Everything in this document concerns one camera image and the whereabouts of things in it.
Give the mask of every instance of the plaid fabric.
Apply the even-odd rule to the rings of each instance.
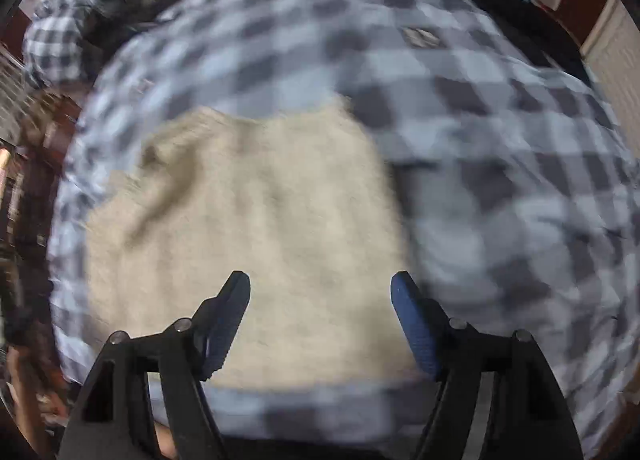
[[[143,0],[43,0],[24,34],[24,75],[34,88],[78,81],[93,83],[102,52],[86,36],[105,18],[141,6]]]
[[[414,279],[481,331],[529,329],[593,455],[639,344],[635,162],[599,92],[532,66],[471,0],[183,0],[162,18],[102,72],[66,160],[49,247],[66,372],[95,357],[82,222],[110,172],[196,106],[258,118],[339,93],[389,163]],[[429,409],[387,388],[287,399],[286,426],[267,397],[210,401],[223,431],[376,443],[424,423],[398,407]]]

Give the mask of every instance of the checkered bedsheet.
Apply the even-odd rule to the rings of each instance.
[[[635,161],[599,91],[533,67],[471,0],[183,0],[161,19],[101,73],[66,160],[49,244],[66,373],[95,357],[83,221],[110,172],[196,106],[259,118],[339,93],[390,166],[414,279],[481,331],[529,329],[593,455],[639,346]],[[430,393],[209,396],[223,432],[380,444]]]

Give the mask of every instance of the metal bolt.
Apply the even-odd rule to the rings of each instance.
[[[449,319],[449,326],[454,330],[464,330],[466,328],[466,325],[466,321],[458,319],[457,317],[452,317]]]
[[[109,342],[112,345],[116,345],[128,339],[129,339],[129,334],[127,334],[124,330],[116,330],[113,334],[109,336]]]
[[[533,335],[526,330],[516,330],[516,339],[521,343],[526,343],[533,339]]]
[[[191,328],[191,319],[188,317],[181,317],[174,323],[174,328],[177,332],[186,332]]]

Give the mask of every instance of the blue gripper pad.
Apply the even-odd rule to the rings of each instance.
[[[418,296],[418,287],[407,272],[398,272],[391,278],[391,303],[409,342],[409,348],[420,369],[435,380],[440,373],[436,338],[418,306]]]

